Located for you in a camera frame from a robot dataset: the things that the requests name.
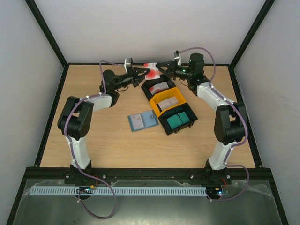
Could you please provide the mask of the white pink blossom card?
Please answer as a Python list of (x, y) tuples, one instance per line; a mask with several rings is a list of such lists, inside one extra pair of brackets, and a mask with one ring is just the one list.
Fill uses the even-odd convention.
[(143, 120), (140, 114), (134, 114), (131, 116), (131, 121), (134, 130), (141, 129), (144, 127)]

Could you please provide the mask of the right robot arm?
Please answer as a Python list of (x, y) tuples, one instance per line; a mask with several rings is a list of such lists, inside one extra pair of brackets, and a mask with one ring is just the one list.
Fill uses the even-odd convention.
[(225, 97), (205, 76), (202, 54), (191, 54), (187, 67), (180, 64), (178, 51), (174, 55), (173, 61), (159, 63), (157, 69), (168, 78), (186, 80), (188, 88), (216, 113), (214, 133), (217, 143), (204, 168), (205, 180), (216, 184), (227, 179), (228, 160), (234, 148), (248, 139), (246, 108), (242, 102)]

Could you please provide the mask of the teal card holder wallet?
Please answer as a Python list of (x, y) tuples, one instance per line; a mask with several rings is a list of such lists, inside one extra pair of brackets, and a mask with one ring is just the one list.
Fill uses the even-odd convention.
[(159, 125), (158, 118), (157, 118), (157, 116), (156, 116), (156, 114), (153, 110), (144, 111), (144, 112), (141, 112), (141, 113), (138, 113), (138, 114), (140, 114), (141, 117), (142, 117), (144, 127), (141, 128), (141, 129), (134, 130), (133, 125), (132, 125), (132, 121), (131, 121), (131, 116), (133, 114), (129, 115), (127, 118), (128, 118), (128, 122), (129, 122), (129, 125), (130, 125), (130, 128), (131, 128), (132, 132), (140, 131), (140, 130), (143, 130), (143, 129), (148, 129), (148, 128)]

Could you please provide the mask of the red circle april card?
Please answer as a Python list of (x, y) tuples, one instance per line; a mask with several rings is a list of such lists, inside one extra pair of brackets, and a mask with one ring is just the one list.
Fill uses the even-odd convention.
[(156, 62), (144, 63), (143, 67), (150, 69), (150, 73), (146, 75), (146, 80), (154, 80), (160, 78), (159, 70), (156, 68)]

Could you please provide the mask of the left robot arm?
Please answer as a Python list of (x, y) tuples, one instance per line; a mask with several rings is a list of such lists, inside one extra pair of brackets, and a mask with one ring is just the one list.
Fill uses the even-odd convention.
[(145, 79), (150, 73), (148, 68), (125, 67), (125, 73), (116, 75), (112, 70), (100, 68), (101, 85), (99, 93), (84, 98), (68, 97), (58, 120), (58, 129), (65, 136), (71, 152), (71, 167), (90, 179), (101, 181), (100, 178), (86, 173), (91, 168), (88, 155), (86, 135), (89, 132), (92, 115), (102, 109), (116, 105), (119, 99), (119, 89), (133, 87)]

